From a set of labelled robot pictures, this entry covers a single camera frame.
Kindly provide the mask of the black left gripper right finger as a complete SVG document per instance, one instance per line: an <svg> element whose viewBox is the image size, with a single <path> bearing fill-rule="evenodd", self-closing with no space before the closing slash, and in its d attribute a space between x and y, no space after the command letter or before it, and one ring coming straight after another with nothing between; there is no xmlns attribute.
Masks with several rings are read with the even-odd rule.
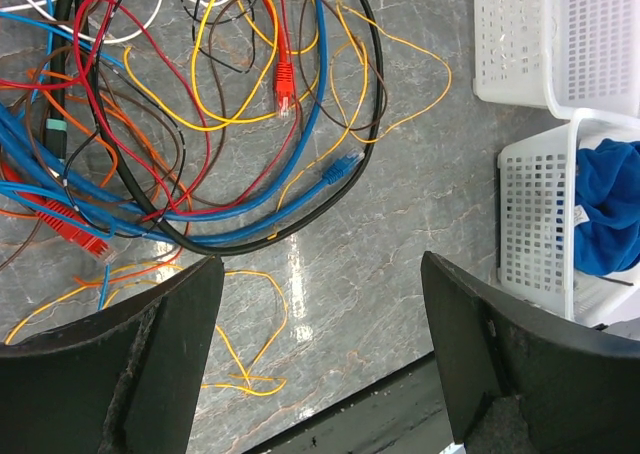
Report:
<svg viewBox="0 0 640 454"><path fill-rule="evenodd" d="M638 452L638 341L550 314L433 252L421 279L453 439L466 452Z"/></svg>

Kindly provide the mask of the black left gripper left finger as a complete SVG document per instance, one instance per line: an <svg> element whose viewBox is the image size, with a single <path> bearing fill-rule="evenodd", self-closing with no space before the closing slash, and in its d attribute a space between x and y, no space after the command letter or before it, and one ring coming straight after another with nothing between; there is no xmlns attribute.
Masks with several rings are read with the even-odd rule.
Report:
<svg viewBox="0 0 640 454"><path fill-rule="evenodd" d="M207 257L91 314L1 348L4 453L183 453L221 303Z"/></svg>

